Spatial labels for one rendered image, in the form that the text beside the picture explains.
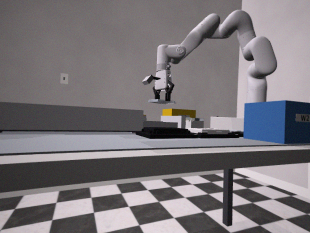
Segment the blue open-top bin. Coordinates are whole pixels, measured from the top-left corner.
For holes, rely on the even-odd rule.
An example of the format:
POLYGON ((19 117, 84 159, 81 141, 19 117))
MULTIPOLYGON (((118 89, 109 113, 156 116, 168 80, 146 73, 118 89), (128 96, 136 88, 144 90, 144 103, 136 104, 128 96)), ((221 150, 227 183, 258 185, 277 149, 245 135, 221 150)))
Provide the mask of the blue open-top bin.
POLYGON ((310 103, 290 100, 245 103, 243 138, 310 144, 310 103))

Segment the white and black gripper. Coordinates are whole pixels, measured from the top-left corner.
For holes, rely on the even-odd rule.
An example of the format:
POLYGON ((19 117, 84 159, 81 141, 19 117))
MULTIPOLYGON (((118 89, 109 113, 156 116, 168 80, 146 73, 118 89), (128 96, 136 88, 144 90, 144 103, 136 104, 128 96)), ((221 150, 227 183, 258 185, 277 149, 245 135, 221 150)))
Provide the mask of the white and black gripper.
POLYGON ((174 88, 173 79, 172 79, 172 71, 169 69, 158 69, 156 70, 156 76, 160 78, 155 80, 155 86, 152 88, 155 94, 154 99, 160 99, 160 92, 166 91, 165 93, 165 101, 171 101, 171 93, 174 88))

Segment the yellow open-top box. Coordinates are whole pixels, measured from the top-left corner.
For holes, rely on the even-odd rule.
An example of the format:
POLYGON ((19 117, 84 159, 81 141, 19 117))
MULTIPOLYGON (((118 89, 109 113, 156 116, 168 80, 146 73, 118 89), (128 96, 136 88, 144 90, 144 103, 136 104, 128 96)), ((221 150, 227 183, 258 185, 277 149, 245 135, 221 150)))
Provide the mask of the yellow open-top box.
POLYGON ((196 110, 189 109, 163 109, 162 116, 186 116, 186 118, 195 118, 196 110))

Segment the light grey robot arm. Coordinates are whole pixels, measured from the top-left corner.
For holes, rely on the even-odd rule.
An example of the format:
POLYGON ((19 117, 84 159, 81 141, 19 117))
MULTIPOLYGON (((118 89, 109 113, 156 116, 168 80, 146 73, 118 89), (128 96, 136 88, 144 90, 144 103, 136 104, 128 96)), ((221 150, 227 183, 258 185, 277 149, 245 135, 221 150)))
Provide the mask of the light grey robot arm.
POLYGON ((171 63, 179 64, 205 39, 227 39, 236 30, 243 57, 247 61, 254 60, 246 72, 246 103, 266 102, 266 76, 277 69, 277 59, 269 39, 256 36, 251 17, 243 10, 233 11, 222 25, 219 15, 212 13, 198 24, 181 44, 158 46, 156 70, 171 70, 171 63))

